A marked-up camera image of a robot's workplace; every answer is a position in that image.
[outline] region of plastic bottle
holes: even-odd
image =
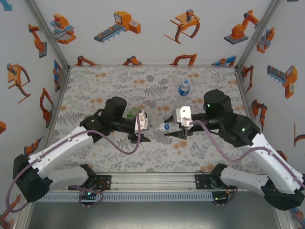
[[[158,128],[158,130],[160,130],[162,132],[168,131],[169,129],[170,129],[170,125],[168,123],[161,123]]]
[[[182,84],[179,85],[178,92],[181,96],[187,96],[190,92],[190,85],[188,80],[184,80]]]

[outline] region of white wall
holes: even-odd
[[[76,64],[83,55],[95,63],[123,64],[126,58],[135,55],[143,64],[170,64],[176,56],[197,53],[195,64],[212,64],[221,58],[244,52],[250,39],[232,45],[224,40],[232,28],[242,23],[244,13],[253,10],[254,16],[262,18],[270,0],[35,0],[50,30],[53,15],[64,16],[74,27],[77,39],[59,46],[69,64]],[[191,39],[181,34],[178,44],[164,34],[174,37],[177,26],[170,22],[186,10],[194,10],[200,18],[200,30]],[[141,24],[142,32],[131,31],[116,35],[105,44],[94,36],[115,24],[114,12],[125,11]],[[251,37],[254,25],[249,23],[245,34]]]
[[[38,57],[38,50],[34,45],[34,36],[29,32],[28,24],[36,26],[24,1],[9,0],[13,5],[12,11],[4,11],[0,5],[0,121],[7,125],[7,129],[0,134],[0,214],[6,209],[4,199],[7,189],[12,181],[13,160],[16,156],[23,154],[23,148],[30,146],[42,135],[47,136],[48,129],[42,117],[39,107],[42,87],[49,92],[55,105],[59,98],[59,91],[54,90],[53,61],[55,55],[48,44],[47,56]],[[43,34],[37,32],[41,40],[46,39]],[[17,87],[8,89],[12,84],[7,82],[8,63],[23,66],[29,74],[31,82],[24,86],[30,97],[18,104],[23,98]],[[21,74],[22,82],[26,81]],[[50,103],[45,99],[45,108],[51,109]],[[40,148],[44,147],[46,137],[40,142]],[[11,195],[11,202],[20,193],[18,188]]]
[[[262,54],[253,51],[246,66],[254,66],[253,87],[248,92],[249,100],[264,103],[266,112],[264,134],[276,150],[282,150],[288,162],[297,170],[305,172],[305,140],[294,147],[294,123],[296,135],[305,134],[305,46],[304,15],[305,1],[283,1],[268,29],[274,27],[271,46]],[[286,72],[291,65],[298,71],[295,94],[285,98],[285,88],[267,76],[268,65]]]

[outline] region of patterned table surface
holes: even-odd
[[[190,81],[188,97],[178,94],[178,85]],[[64,161],[58,169],[89,164],[95,172],[195,172],[211,171],[218,163],[227,163],[204,132],[196,132],[188,140],[165,137],[156,128],[172,115],[173,109],[191,106],[192,113],[204,112],[203,95],[219,89],[231,97],[236,113],[245,115],[243,101],[233,68],[195,67],[74,67],[71,70],[51,142],[66,136],[86,116],[104,108],[113,96],[124,98],[127,114],[141,108],[148,114],[150,130],[145,136],[151,139],[131,156],[113,148],[106,140],[80,150]],[[231,157],[242,154],[215,136],[219,145]],[[127,135],[112,132],[110,139],[121,149],[131,151],[133,144]],[[249,158],[231,165],[242,171],[257,172],[260,168]]]

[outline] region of bottle label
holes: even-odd
[[[182,95],[182,96],[187,96],[190,92],[190,91],[186,91],[186,92],[182,91],[181,88],[179,88],[178,91],[179,91],[179,94]]]

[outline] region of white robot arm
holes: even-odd
[[[13,178],[16,179],[16,184],[26,200],[34,202],[50,190],[60,187],[75,185],[92,188],[96,184],[96,174],[88,165],[58,171],[55,171],[55,168],[82,148],[96,143],[103,137],[107,138],[112,131],[128,133],[131,143],[137,143],[136,148],[140,142],[149,142],[150,140],[140,133],[148,127],[147,114],[139,111],[139,120],[123,118],[126,105],[127,102],[120,97],[108,99],[104,109],[85,118],[80,126],[60,141],[29,157],[25,155],[16,157]]]
[[[122,98],[109,99],[104,109],[87,117],[80,126],[59,142],[29,158],[24,155],[15,158],[14,178],[32,164],[16,181],[26,200],[34,202],[49,190],[59,187],[78,185],[92,188],[96,182],[96,175],[88,165],[60,171],[54,169],[81,148],[100,140],[102,137],[99,132],[104,136],[108,136],[111,131],[128,133],[132,143],[136,143],[138,137],[141,141],[149,141],[143,135],[137,136],[139,131],[135,119],[122,118],[126,105],[127,102]],[[191,114],[188,106],[176,109],[173,116],[164,122],[176,121],[181,130],[165,135],[187,139],[193,132],[204,130],[213,140],[211,133],[217,134],[243,152],[252,149],[249,157],[266,173],[266,175],[254,175],[218,164],[210,174],[213,187],[236,186],[247,189],[264,196],[269,204],[280,210],[302,204],[304,195],[301,191],[304,190],[305,180],[303,175],[279,156],[252,120],[233,113],[231,99],[228,96],[217,89],[207,92],[204,95],[204,109],[206,113],[199,114]],[[147,129],[148,119],[143,111],[140,112],[139,119],[140,130]],[[222,155],[231,160],[224,152]]]
[[[230,159],[218,146],[211,133],[219,135],[224,141],[238,150],[247,152],[249,157],[266,173],[255,175],[235,170],[224,164],[218,164],[210,174],[213,187],[236,186],[264,196],[273,207],[288,210],[298,207],[304,200],[301,192],[305,178],[293,169],[268,143],[265,136],[255,123],[244,115],[233,113],[231,99],[219,90],[212,90],[204,95],[206,113],[191,114],[188,106],[178,108],[164,122],[177,122],[180,131],[167,133],[187,139],[195,131],[205,131],[215,144],[218,151],[229,162],[242,160]]]

